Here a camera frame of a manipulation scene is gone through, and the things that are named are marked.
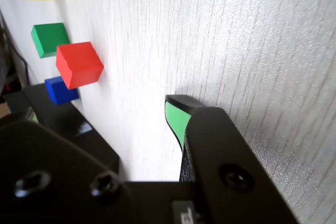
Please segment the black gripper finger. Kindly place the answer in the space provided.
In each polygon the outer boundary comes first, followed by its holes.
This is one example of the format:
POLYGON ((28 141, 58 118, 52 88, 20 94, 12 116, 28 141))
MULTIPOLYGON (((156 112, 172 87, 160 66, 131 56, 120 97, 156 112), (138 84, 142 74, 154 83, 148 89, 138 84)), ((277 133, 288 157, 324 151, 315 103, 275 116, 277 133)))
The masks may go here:
POLYGON ((1 119, 1 223, 136 223, 117 174, 38 123, 1 119))
POLYGON ((203 223, 297 222, 222 108, 168 94, 165 119, 182 150, 180 181, 194 183, 203 223))

